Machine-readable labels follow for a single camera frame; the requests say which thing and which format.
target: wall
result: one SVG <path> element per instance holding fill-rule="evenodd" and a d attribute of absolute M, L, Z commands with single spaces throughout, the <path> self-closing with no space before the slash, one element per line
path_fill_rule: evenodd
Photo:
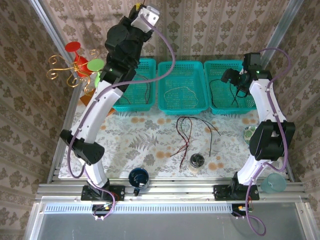
<path fill-rule="evenodd" d="M 0 1 L 0 239 L 22 239 L 50 170 L 72 93 L 46 78 L 56 52 L 28 1 Z"/>
<path fill-rule="evenodd" d="M 320 0 L 305 0 L 280 46 L 289 53 L 292 67 L 275 85 L 275 93 L 296 131 L 289 149 L 295 177 L 304 183 L 320 227 Z M 269 65 L 273 75 L 287 67 L 275 54 Z"/>
<path fill-rule="evenodd" d="M 44 0 L 64 41 L 79 41 L 83 53 L 99 49 L 110 27 L 128 16 L 138 0 Z M 265 47 L 288 0 L 146 0 L 161 12 L 156 27 L 169 39 L 178 60 L 241 58 Z M 170 60 L 156 35 L 144 45 L 143 56 Z"/>

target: light blue cup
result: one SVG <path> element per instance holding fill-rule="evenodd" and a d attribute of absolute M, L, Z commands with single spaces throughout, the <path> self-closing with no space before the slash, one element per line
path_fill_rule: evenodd
<path fill-rule="evenodd" d="M 271 173 L 261 183 L 261 189 L 265 193 L 274 194 L 284 191 L 287 187 L 287 182 L 283 176 L 278 173 Z"/>

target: table surface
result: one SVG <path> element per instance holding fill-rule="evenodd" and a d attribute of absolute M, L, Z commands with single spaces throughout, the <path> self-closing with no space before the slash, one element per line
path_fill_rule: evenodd
<path fill-rule="evenodd" d="M 86 106 L 79 100 L 73 123 L 82 115 Z M 183 152 L 172 157 L 185 141 L 177 133 L 176 123 L 179 116 L 166 115 L 158 109 L 157 103 L 145 112 L 116 112 L 108 116 L 96 137 L 96 142 L 105 149 L 102 163 L 108 178 L 127 178 L 134 168 L 144 168 L 151 178 L 155 177 L 223 177 L 231 178 L 247 161 L 249 146 L 243 138 L 245 127 L 259 124 L 258 112 L 247 114 L 213 115 L 208 109 L 194 117 L 212 123 L 221 136 L 212 130 L 212 149 L 210 151 L 210 130 L 200 121 L 192 120 L 190 146 L 181 169 Z M 189 135 L 190 122 L 186 119 L 182 125 Z M 59 178 L 71 178 L 67 167 L 67 150 L 60 166 Z M 190 171 L 190 157 L 200 153 L 205 163 L 195 173 Z M 277 168 L 281 161 L 275 162 Z M 71 168 L 78 175 L 81 163 L 71 154 Z M 273 171 L 265 169 L 261 177 Z"/>

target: plastic basket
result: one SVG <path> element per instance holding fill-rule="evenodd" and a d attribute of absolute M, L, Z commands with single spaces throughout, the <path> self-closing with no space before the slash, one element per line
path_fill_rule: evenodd
<path fill-rule="evenodd" d="M 148 79 L 156 77 L 156 60 L 141 58 L 136 73 Z M 133 81 L 143 78 L 135 76 Z M 113 105 L 118 112 L 149 111 L 156 102 L 156 83 L 130 84 L 123 96 Z"/>
<path fill-rule="evenodd" d="M 209 105 L 213 114 L 245 114 L 251 110 L 257 109 L 255 101 L 251 95 L 245 98 L 236 98 L 237 88 L 230 83 L 220 81 L 222 75 L 227 69 L 241 71 L 241 60 L 213 60 L 204 63 L 204 73 L 206 80 L 206 89 L 209 98 Z"/>
<path fill-rule="evenodd" d="M 171 61 L 158 64 L 158 76 L 165 74 Z M 167 115 L 194 115 L 209 107 L 203 64 L 177 61 L 171 74 L 158 83 L 158 107 Z"/>

